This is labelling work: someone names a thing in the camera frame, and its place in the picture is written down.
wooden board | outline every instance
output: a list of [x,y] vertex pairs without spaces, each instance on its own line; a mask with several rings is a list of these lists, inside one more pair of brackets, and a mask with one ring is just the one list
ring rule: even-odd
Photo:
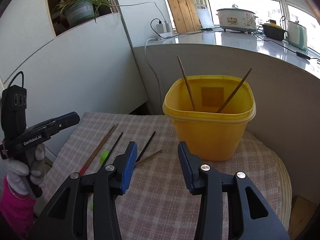
[[194,30],[191,15],[186,0],[178,0],[179,7],[182,13],[184,24],[186,25],[187,32]]
[[195,31],[199,31],[200,30],[200,22],[199,22],[199,17],[198,17],[198,14],[196,12],[196,8],[195,8],[195,5],[193,3],[193,0],[186,0],[186,2],[187,2],[187,5],[188,5],[190,16],[191,16],[193,28],[194,28]]
[[186,25],[183,20],[182,12],[178,0],[168,0],[169,7],[173,16],[174,25],[178,33],[186,33]]
[[297,238],[316,211],[317,206],[297,196],[293,199],[288,234],[291,240]]
[[168,0],[178,33],[200,30],[199,18],[192,0]]

pink sleeve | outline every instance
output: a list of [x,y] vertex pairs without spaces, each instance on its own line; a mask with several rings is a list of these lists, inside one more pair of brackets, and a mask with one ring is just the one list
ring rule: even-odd
[[4,192],[2,200],[0,201],[0,211],[12,230],[22,239],[27,237],[27,233],[33,226],[33,207],[36,200],[26,196],[13,195],[9,189],[7,178],[3,180]]

white cabinet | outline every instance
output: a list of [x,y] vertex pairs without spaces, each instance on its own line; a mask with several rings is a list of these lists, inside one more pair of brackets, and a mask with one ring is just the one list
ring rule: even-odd
[[[20,67],[28,126],[72,111],[80,117],[86,111],[129,114],[148,100],[122,22],[114,18],[119,15],[63,33]],[[57,155],[74,129],[45,144]]]
[[10,74],[53,40],[46,0],[12,0],[0,18],[0,76]]

white cotton glove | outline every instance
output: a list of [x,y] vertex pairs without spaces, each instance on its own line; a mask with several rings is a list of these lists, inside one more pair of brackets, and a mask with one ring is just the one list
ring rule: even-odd
[[[40,170],[40,163],[44,159],[45,148],[43,144],[39,144],[35,150],[35,160],[31,165],[30,180],[32,183],[39,185],[44,177]],[[7,182],[9,186],[17,193],[21,195],[27,195],[28,190],[23,184],[20,176],[27,176],[29,174],[29,168],[24,163],[8,159],[7,162]]]

yellow plastic container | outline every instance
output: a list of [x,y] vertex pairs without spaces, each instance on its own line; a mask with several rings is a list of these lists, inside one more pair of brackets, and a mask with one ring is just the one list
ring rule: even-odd
[[183,79],[177,80],[163,103],[180,141],[203,160],[226,161],[235,152],[247,123],[256,114],[252,91],[245,81],[220,114],[215,112],[241,81],[232,76],[189,76],[197,112]]

